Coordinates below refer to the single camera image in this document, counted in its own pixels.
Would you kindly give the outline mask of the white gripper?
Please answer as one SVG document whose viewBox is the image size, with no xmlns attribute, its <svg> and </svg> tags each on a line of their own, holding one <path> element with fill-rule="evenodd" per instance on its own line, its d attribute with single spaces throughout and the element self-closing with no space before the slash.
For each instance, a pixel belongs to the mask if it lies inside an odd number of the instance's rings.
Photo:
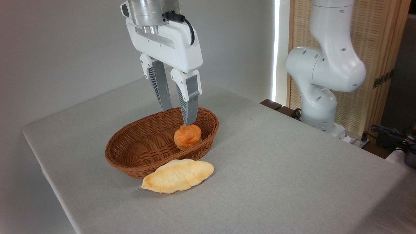
<svg viewBox="0 0 416 234">
<path fill-rule="evenodd" d="M 196 121 L 198 99 L 202 94 L 200 73 L 202 52 L 197 33 L 191 45 L 191 33 L 186 23 L 170 22 L 158 27 L 157 34 L 144 33 L 126 18 L 126 25 L 134 47 L 141 53 L 140 61 L 146 79 L 150 80 L 162 111 L 172 108 L 164 63 L 173 67 L 171 78 L 176 83 L 183 123 Z"/>
</svg>

